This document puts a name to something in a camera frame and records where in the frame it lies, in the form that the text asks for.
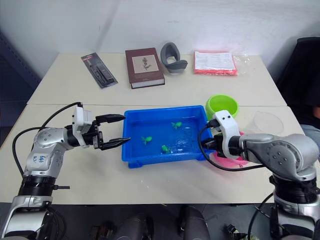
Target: pink bowl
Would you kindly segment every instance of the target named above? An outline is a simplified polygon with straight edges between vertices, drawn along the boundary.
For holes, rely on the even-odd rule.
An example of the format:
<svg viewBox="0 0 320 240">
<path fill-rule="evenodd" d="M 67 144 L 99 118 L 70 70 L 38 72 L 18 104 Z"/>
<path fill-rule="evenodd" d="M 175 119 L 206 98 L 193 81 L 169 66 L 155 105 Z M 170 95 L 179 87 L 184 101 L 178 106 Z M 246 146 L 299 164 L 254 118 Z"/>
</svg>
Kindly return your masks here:
<svg viewBox="0 0 320 240">
<path fill-rule="evenodd" d="M 215 161 L 217 164 L 219 164 L 222 167 L 225 168 L 234 168 L 239 166 L 240 168 L 243 167 L 243 165 L 246 165 L 248 161 L 243 160 L 242 157 L 238 157 L 237 159 L 231 159 L 231 158 L 225 158 L 218 156 L 217 152 L 210 154 L 210 159 Z"/>
</svg>

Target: white table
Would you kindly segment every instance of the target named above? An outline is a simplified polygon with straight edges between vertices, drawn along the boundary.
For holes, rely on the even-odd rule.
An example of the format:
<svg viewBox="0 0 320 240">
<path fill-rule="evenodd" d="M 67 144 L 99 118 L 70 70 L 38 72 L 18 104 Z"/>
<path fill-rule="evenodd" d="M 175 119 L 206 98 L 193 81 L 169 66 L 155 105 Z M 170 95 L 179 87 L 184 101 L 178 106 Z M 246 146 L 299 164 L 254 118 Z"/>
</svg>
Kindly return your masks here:
<svg viewBox="0 0 320 240">
<path fill-rule="evenodd" d="M 233 97 L 240 106 L 286 106 L 260 56 L 245 58 L 238 76 L 212 76 L 193 73 L 193 57 L 184 73 L 165 74 L 165 85 L 131 89 L 126 57 L 120 53 L 99 53 L 118 80 L 118 84 L 100 89 L 81 56 L 86 53 L 61 53 L 35 90 L 28 104 L 70 104 L 117 106 L 204 105 L 216 94 Z"/>
<path fill-rule="evenodd" d="M 62 105 L 29 104 L 18 119 L 0 150 L 0 202 L 11 202 L 18 193 L 21 176 L 15 165 L 11 144 L 20 131 L 40 126 Z M 145 106 L 86 105 L 93 116 L 107 113 L 123 114 L 126 110 L 152 108 Z M 236 120 L 245 128 L 257 111 L 277 115 L 283 122 L 281 136 L 299 133 L 300 128 L 291 109 L 287 106 L 239 108 Z M 64 127 L 71 123 L 73 109 L 57 115 L 52 127 Z M 121 137 L 123 123 L 101 125 L 104 140 Z M 34 132 L 21 136 L 17 142 L 17 154 L 24 167 L 31 150 Z M 316 163 L 320 173 L 320 164 Z M 70 190 L 53 193 L 55 204 L 169 204 L 169 203 L 257 203 L 274 189 L 269 183 L 271 173 L 267 169 L 244 172 L 226 172 L 212 167 L 206 161 L 188 160 L 146 165 L 129 169 L 121 160 L 121 147 L 100 151 L 93 147 L 77 147 L 67 151 L 58 185 L 69 185 Z"/>
</svg>

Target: water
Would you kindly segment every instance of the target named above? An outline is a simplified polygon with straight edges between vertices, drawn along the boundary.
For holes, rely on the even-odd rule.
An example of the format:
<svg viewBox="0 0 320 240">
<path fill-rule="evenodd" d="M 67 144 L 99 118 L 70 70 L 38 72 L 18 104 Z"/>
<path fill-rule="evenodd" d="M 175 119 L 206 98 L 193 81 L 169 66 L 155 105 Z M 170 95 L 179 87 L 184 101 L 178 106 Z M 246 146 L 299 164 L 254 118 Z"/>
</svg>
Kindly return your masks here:
<svg viewBox="0 0 320 240">
<path fill-rule="evenodd" d="M 175 129 L 172 123 L 181 122 Z M 131 157 L 154 156 L 161 154 L 182 154 L 198 152 L 197 118 L 172 118 L 159 121 L 136 121 L 131 123 L 132 135 L 130 140 Z M 144 144 L 141 137 L 152 137 Z M 170 153 L 164 153 L 165 145 Z"/>
</svg>

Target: small toy plant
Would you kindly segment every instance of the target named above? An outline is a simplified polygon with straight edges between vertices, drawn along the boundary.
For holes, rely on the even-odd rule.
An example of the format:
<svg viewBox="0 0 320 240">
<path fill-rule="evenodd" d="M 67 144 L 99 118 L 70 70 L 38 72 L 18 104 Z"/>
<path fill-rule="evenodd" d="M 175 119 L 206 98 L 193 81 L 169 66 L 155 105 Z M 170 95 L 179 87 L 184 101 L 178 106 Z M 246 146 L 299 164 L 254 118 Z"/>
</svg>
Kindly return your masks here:
<svg viewBox="0 0 320 240">
<path fill-rule="evenodd" d="M 152 136 L 147 136 L 146 138 L 144 138 L 143 136 L 141 137 L 141 140 L 143 142 L 144 145 L 147 145 L 147 143 L 151 142 L 152 140 Z"/>
<path fill-rule="evenodd" d="M 164 154 L 170 154 L 171 150 L 166 145 L 162 145 L 161 152 L 164 153 Z"/>
<path fill-rule="evenodd" d="M 176 123 L 172 122 L 171 124 L 172 124 L 172 127 L 174 127 L 174 129 L 177 129 L 182 126 L 182 122 L 180 122 L 180 121 L 178 121 Z"/>
</svg>

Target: blue plastic tray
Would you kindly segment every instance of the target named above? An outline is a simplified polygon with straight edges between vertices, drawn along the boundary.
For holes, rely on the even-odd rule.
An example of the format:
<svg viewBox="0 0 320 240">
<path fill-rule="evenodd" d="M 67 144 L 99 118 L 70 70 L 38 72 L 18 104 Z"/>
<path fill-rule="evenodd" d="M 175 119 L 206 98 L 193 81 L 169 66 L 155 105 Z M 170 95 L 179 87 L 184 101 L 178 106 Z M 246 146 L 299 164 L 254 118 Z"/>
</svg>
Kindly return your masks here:
<svg viewBox="0 0 320 240">
<path fill-rule="evenodd" d="M 123 137 L 131 140 L 122 146 L 122 160 L 129 168 L 204 159 L 197 141 L 198 132 L 207 123 L 203 106 L 128 110 L 124 115 Z M 145 144 L 142 137 L 152 140 Z M 202 140 L 211 137 L 209 129 L 202 134 Z"/>
</svg>

